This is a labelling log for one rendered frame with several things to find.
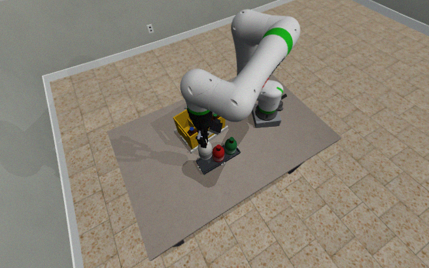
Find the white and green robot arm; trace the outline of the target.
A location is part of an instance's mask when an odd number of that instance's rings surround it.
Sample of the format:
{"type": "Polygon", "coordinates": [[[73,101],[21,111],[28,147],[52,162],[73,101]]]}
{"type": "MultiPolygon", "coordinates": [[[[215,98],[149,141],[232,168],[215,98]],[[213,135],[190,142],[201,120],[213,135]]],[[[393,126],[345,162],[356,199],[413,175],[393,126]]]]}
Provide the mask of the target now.
{"type": "Polygon", "coordinates": [[[237,76],[228,82],[203,69],[192,69],[180,82],[187,105],[184,109],[197,124],[208,122],[213,114],[240,122],[250,115],[256,101],[255,113],[261,120],[272,120],[277,111],[283,110],[280,100],[287,94],[282,95],[283,86],[279,82],[268,78],[297,43],[298,21],[290,16],[245,9],[233,18],[231,31],[237,76]]]}

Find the brown bottle with blue cap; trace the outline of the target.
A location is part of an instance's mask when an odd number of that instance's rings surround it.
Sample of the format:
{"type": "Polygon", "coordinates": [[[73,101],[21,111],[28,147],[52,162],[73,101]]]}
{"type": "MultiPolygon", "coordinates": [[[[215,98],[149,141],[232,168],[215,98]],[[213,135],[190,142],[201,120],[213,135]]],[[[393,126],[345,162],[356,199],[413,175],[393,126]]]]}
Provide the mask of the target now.
{"type": "Polygon", "coordinates": [[[189,134],[189,136],[192,136],[195,133],[197,133],[197,130],[194,129],[193,127],[190,127],[190,130],[187,132],[187,134],[189,134]]]}

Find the green bottle with white label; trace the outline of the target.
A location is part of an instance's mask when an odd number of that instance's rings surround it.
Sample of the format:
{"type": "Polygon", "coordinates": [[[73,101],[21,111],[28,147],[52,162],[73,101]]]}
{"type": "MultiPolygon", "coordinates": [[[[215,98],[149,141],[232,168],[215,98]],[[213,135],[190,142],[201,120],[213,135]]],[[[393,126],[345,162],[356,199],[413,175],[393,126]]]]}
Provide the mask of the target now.
{"type": "Polygon", "coordinates": [[[225,153],[227,153],[228,155],[232,155],[235,153],[236,148],[237,148],[237,142],[233,137],[230,137],[229,139],[226,140],[225,147],[224,147],[225,153]]]}

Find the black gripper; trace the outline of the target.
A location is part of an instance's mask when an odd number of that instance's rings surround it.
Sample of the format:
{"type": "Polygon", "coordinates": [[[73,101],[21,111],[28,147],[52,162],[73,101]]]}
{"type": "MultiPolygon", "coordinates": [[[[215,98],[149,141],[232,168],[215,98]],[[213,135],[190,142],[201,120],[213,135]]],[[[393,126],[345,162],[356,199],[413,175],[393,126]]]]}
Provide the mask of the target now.
{"type": "Polygon", "coordinates": [[[207,127],[209,127],[210,124],[211,124],[211,119],[204,124],[197,124],[197,123],[193,122],[193,125],[197,128],[197,132],[198,132],[196,139],[198,141],[198,144],[200,144],[202,148],[207,147],[206,140],[208,142],[208,135],[209,135],[209,133],[208,133],[209,129],[207,127]]]}

